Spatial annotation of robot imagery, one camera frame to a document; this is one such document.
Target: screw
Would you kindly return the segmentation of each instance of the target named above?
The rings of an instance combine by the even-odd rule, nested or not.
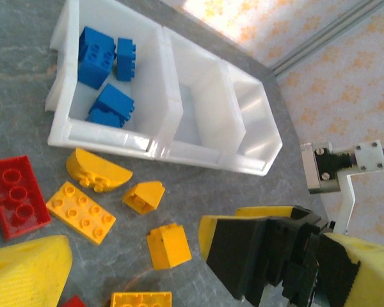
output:
[[[329,173],[323,173],[321,174],[321,178],[324,180],[324,181],[327,181],[330,179],[330,174]]]
[[[316,149],[316,155],[322,155],[322,154],[324,154],[324,149],[323,148]]]

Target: patterned wallpaper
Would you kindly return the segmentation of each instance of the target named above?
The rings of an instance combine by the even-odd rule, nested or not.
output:
[[[278,80],[301,142],[384,146],[384,7]],[[349,234],[384,244],[384,171],[355,176]],[[324,194],[331,218],[339,193]]]
[[[274,65],[360,0],[162,0]]]

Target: yellow sloped lego brick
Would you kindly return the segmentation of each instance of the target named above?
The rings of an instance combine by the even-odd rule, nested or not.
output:
[[[77,148],[67,159],[68,174],[83,187],[97,193],[116,189],[132,177],[132,172],[86,150]]]
[[[71,265],[64,235],[0,248],[0,307],[56,307]]]
[[[175,223],[151,230],[147,243],[155,270],[170,269],[192,259],[184,228]]]
[[[110,307],[172,307],[171,292],[116,292]]]
[[[114,216],[68,181],[46,205],[55,216],[96,245],[101,244],[115,222]]]
[[[128,190],[122,201],[139,214],[146,214],[158,208],[164,192],[160,181],[141,182]]]

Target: lego brick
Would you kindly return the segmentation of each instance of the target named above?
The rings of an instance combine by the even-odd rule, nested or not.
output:
[[[119,81],[131,81],[135,76],[136,46],[132,40],[118,39],[116,50],[116,78]]]
[[[135,110],[135,107],[133,99],[108,83],[94,102],[90,112],[93,109],[114,112],[120,117],[121,124],[123,125],[124,122],[131,118],[131,113]]]
[[[184,228],[176,223],[151,230],[147,243],[155,270],[170,269],[192,259]]]
[[[0,248],[0,307],[57,306],[71,265],[64,235]]]
[[[114,216],[68,181],[47,202],[47,208],[96,245],[101,244],[115,222]]]
[[[73,296],[67,302],[61,305],[61,307],[86,307],[85,304],[80,300],[78,295]]]
[[[0,228],[5,240],[51,222],[28,157],[0,160]]]
[[[110,307],[172,307],[172,293],[115,292]]]
[[[99,89],[113,69],[114,53],[96,43],[88,46],[78,65],[78,81]]]
[[[81,186],[93,187],[97,193],[116,189],[132,177],[128,169],[80,148],[76,148],[68,157],[66,168]]]
[[[78,61],[82,61],[88,46],[97,44],[106,51],[115,53],[114,38],[90,27],[84,27],[79,37]]]
[[[100,109],[92,109],[86,121],[100,125],[121,128],[120,117],[113,112],[104,112]]]
[[[122,201],[139,214],[146,214],[158,208],[164,192],[160,181],[141,182],[127,191]]]

